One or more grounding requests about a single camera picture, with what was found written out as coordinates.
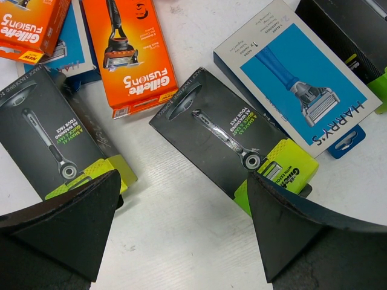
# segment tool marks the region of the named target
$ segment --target harry's razor package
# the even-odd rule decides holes
[[[301,0],[296,13],[371,89],[387,111],[387,1]]]
[[[313,157],[381,104],[283,0],[224,41],[214,59]]]
[[[43,56],[39,63],[64,73],[74,88],[101,79],[79,0],[71,0],[54,53]],[[32,69],[31,65],[21,62],[16,63],[16,66],[19,76]]]
[[[0,57],[33,65],[52,56],[70,2],[0,1]]]
[[[65,79],[38,65],[0,92],[1,144],[43,200],[113,169],[124,192],[136,176]]]
[[[265,117],[199,68],[149,122],[250,214],[247,172],[299,194],[318,163]]]
[[[83,0],[113,118],[168,101],[177,83],[151,0]]]

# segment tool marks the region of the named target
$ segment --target package hang hole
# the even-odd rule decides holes
[[[354,126],[342,138],[338,139],[328,148],[328,152],[335,159],[340,159],[347,154],[352,148],[358,145],[366,137],[364,130],[359,126]]]
[[[353,140],[358,136],[356,131],[352,131],[345,137],[344,140],[340,141],[334,148],[336,150],[347,150],[351,147]]]
[[[5,53],[21,54],[20,50],[13,50],[12,48],[9,48],[9,47],[0,47],[0,50],[5,51]]]

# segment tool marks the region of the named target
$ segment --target razor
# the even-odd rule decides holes
[[[387,21],[387,11],[383,9],[375,0],[363,0],[370,6],[381,18]]]
[[[34,81],[29,81],[19,85],[19,91],[8,99],[0,103],[0,108],[13,108],[20,106],[27,99],[28,95],[37,87]],[[77,175],[77,166],[70,160],[63,157],[58,148],[53,144],[36,114],[29,108],[23,108],[22,116],[24,120],[34,129],[48,150],[53,155],[58,164],[59,175],[65,179],[73,179]]]
[[[43,143],[47,146],[48,150],[53,155],[55,161],[58,164],[59,175],[64,179],[70,180],[77,176],[77,166],[70,160],[63,157],[58,148],[49,138],[48,134],[44,130],[43,126],[39,122],[39,119],[35,115],[34,111],[29,108],[22,110],[22,116],[24,120],[34,129]]]
[[[44,57],[41,58],[40,63],[44,65],[46,63],[53,62],[54,60],[61,59],[66,56],[67,56],[66,42],[59,39],[54,49],[53,55],[52,56],[44,55]]]
[[[340,102],[332,89],[301,82],[282,65],[269,47],[265,47],[255,57],[279,79],[286,90],[296,96],[301,104],[302,115],[310,127],[313,127]]]
[[[194,83],[189,89],[182,93],[179,101],[176,101],[174,104],[172,104],[165,114],[167,120],[172,121],[181,113],[188,110],[194,102],[197,94],[200,92],[201,87],[202,85],[200,83]]]
[[[122,29],[121,17],[114,0],[106,0],[112,32],[109,37],[108,47],[103,58],[103,68],[115,71],[121,66],[137,66],[138,50],[129,44],[129,40]]]
[[[246,149],[240,145],[229,134],[227,134],[225,130],[216,125],[202,110],[196,109],[191,114],[200,125],[213,133],[239,156],[243,167],[251,171],[259,168],[261,161],[263,160],[263,156],[261,156],[258,150]]]

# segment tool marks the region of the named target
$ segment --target product image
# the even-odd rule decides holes
[[[64,73],[68,77],[67,82],[74,89],[79,89],[81,84],[101,79],[93,45],[85,25],[80,1],[71,0],[54,53],[50,56],[44,55],[39,61]],[[21,77],[31,70],[33,65],[16,62],[16,68]]]
[[[364,0],[381,18],[387,21],[387,12],[374,0]]]
[[[33,65],[51,56],[70,2],[0,1],[0,57]]]
[[[248,172],[300,194],[318,163],[204,68],[149,122],[250,214]]]
[[[76,177],[78,173],[77,166],[75,163],[64,158],[63,155],[59,152],[58,148],[54,145],[50,137],[44,131],[44,128],[39,122],[39,119],[35,115],[34,111],[29,108],[25,108],[22,110],[22,115],[24,120],[32,127],[32,129],[35,130],[39,138],[43,141],[43,143],[47,146],[47,149],[53,155],[58,164],[58,171],[61,177],[69,180],[72,180],[74,177]]]
[[[66,56],[67,56],[66,43],[63,40],[59,39],[54,49],[53,55],[42,57],[40,63],[43,65],[46,65],[50,62],[53,62],[54,60],[61,59]]]
[[[214,61],[312,157],[335,150],[381,104],[283,0],[218,46]]]
[[[301,112],[310,127],[313,127],[329,111],[340,102],[340,99],[330,88],[316,88],[300,82],[293,76],[273,54],[265,47],[255,56],[265,65],[299,100]]]
[[[19,0],[19,1],[15,1],[15,0],[7,0],[11,3],[13,3],[14,5],[16,5],[18,8],[20,9],[24,9],[24,10],[27,10],[27,4],[28,2],[30,2],[31,0]]]
[[[231,138],[222,128],[214,124],[211,119],[200,109],[192,111],[193,118],[199,122],[200,125],[205,127],[216,137],[218,137],[224,144],[229,146],[241,159],[242,165],[247,170],[257,170],[261,165],[262,157],[257,150],[246,149],[233,138]]]
[[[123,32],[121,26],[121,17],[114,0],[106,1],[109,10],[112,32],[109,37],[108,47],[105,50],[103,58],[103,68],[109,71],[115,71],[120,66],[135,66],[139,65],[137,56],[138,50],[135,50],[129,44],[129,40]]]
[[[301,0],[297,15],[378,96],[387,111],[387,1]]]
[[[151,0],[83,0],[112,117],[167,102],[177,91]]]
[[[137,179],[60,72],[36,66],[0,95],[0,142],[41,199],[114,169],[121,192]]]

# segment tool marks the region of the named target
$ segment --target chrome razor handle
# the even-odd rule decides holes
[[[230,137],[222,128],[220,128],[218,125],[216,125],[214,122],[211,121],[210,117],[206,115],[202,110],[194,110],[192,112],[193,118],[199,122],[202,126],[204,126],[206,129],[211,131],[216,137],[218,137],[224,144],[229,146],[234,152],[238,154],[242,154],[244,151],[244,148],[236,142],[232,137]]]
[[[387,11],[374,0],[364,0],[381,18],[387,21]]]
[[[202,110],[194,110],[192,112],[192,116],[197,122],[199,122],[200,125],[213,133],[216,137],[218,137],[218,139],[220,139],[224,144],[226,144],[236,154],[238,154],[242,165],[247,170],[258,169],[258,167],[261,165],[261,156],[258,151],[244,148],[230,135],[228,135],[222,128],[216,125]]]
[[[50,150],[52,156],[58,164],[59,174],[65,179],[73,179],[76,177],[78,171],[77,166],[70,160],[64,158],[63,155],[59,152],[58,148],[54,145],[54,143],[45,132],[34,111],[29,108],[25,108],[22,110],[22,116],[24,120],[34,129],[39,138],[47,146],[48,150]]]
[[[22,115],[24,120],[35,130],[38,136],[41,138],[43,143],[50,148],[50,146],[54,146],[51,139],[48,137],[47,133],[44,131],[39,119],[35,115],[34,111],[29,108],[25,108],[22,110]]]

